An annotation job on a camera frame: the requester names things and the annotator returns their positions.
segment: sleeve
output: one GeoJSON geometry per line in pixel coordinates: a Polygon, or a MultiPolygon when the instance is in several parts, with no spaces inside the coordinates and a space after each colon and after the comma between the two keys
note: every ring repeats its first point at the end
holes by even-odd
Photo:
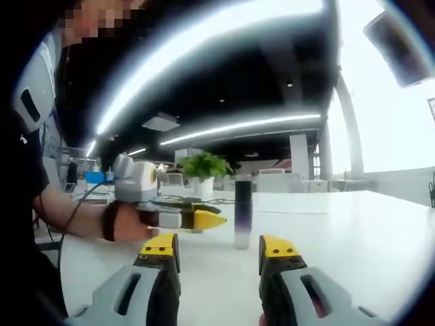
{"type": "Polygon", "coordinates": [[[36,130],[26,135],[27,150],[25,157],[25,170],[28,172],[30,193],[36,198],[49,184],[47,172],[42,163],[41,145],[39,143],[39,131],[36,130]]]}

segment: bright window light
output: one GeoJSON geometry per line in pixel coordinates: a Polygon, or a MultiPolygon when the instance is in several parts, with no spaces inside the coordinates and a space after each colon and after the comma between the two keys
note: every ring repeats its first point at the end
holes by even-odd
{"type": "Polygon", "coordinates": [[[91,153],[94,150],[96,144],[97,144],[97,141],[91,141],[90,142],[89,147],[88,147],[88,152],[86,153],[86,157],[87,158],[91,155],[91,153]]]}
{"type": "Polygon", "coordinates": [[[97,134],[107,130],[115,117],[146,84],[212,37],[275,18],[315,14],[322,9],[322,0],[255,0],[218,10],[170,38],[135,69],[107,108],[97,134]]]}
{"type": "MultiPolygon", "coordinates": [[[[374,0],[340,0],[340,4],[340,66],[358,123],[364,172],[435,166],[435,151],[428,150],[435,139],[428,105],[435,94],[434,80],[401,88],[382,53],[364,34],[364,27],[383,8],[374,0]],[[364,12],[364,19],[359,18],[364,12]]],[[[342,162],[338,167],[342,170],[345,166],[342,162]]]]}
{"type": "Polygon", "coordinates": [[[332,174],[341,175],[351,170],[349,137],[338,94],[334,89],[328,109],[328,131],[331,147],[332,174]]]}
{"type": "Polygon", "coordinates": [[[169,139],[168,141],[161,142],[160,145],[164,146],[164,145],[178,143],[179,141],[185,141],[187,139],[206,136],[208,134],[219,134],[219,133],[228,132],[236,129],[242,129],[242,128],[248,128],[254,126],[263,126],[265,124],[276,124],[278,122],[286,122],[286,121],[294,121],[294,120],[310,120],[310,119],[319,119],[319,118],[320,118],[320,114],[306,114],[306,115],[289,115],[285,117],[274,117],[272,119],[241,122],[239,124],[231,124],[229,126],[212,128],[204,131],[194,132],[192,134],[187,134],[185,136],[177,137],[174,139],[169,139]]]}
{"type": "Polygon", "coordinates": [[[146,151],[146,150],[147,150],[146,148],[141,148],[141,149],[138,149],[137,151],[132,151],[131,153],[128,153],[127,156],[136,155],[136,154],[142,153],[143,151],[146,151]]]}

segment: person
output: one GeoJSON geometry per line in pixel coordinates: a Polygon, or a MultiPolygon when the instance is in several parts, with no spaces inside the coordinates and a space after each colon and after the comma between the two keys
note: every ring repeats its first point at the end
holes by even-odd
{"type": "Polygon", "coordinates": [[[31,307],[33,321],[45,325],[53,321],[53,314],[65,318],[67,312],[58,270],[35,244],[33,210],[47,224],[80,237],[130,241],[156,235],[155,229],[140,222],[143,213],[126,203],[108,207],[83,203],[70,220],[77,203],[50,185],[42,166],[38,132],[54,106],[57,45],[73,46],[86,37],[98,37],[100,27],[114,28],[116,21],[129,18],[129,12],[139,9],[142,2],[83,0],[69,10],[24,68],[4,120],[9,155],[3,166],[14,179],[5,195],[3,227],[15,232],[14,243],[25,253],[21,255],[17,250],[10,259],[11,275],[19,278],[14,293],[21,296],[11,302],[31,307]]]}
{"type": "Polygon", "coordinates": [[[71,193],[74,191],[77,185],[77,163],[73,159],[70,159],[67,171],[67,186],[65,187],[65,192],[71,193]]]}

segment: potted plant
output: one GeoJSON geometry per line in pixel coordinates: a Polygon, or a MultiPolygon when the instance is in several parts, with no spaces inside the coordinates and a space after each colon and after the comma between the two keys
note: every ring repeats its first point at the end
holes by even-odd
{"type": "Polygon", "coordinates": [[[200,198],[211,196],[215,177],[224,176],[228,166],[225,160],[206,151],[184,158],[181,163],[195,196],[200,198]]]}

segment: wrist strap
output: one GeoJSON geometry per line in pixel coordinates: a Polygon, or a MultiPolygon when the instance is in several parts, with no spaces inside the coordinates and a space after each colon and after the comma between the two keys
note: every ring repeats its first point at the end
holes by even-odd
{"type": "Polygon", "coordinates": [[[115,241],[115,218],[118,214],[121,202],[115,200],[111,202],[103,212],[101,217],[101,229],[103,231],[103,238],[107,241],[115,241]]]}

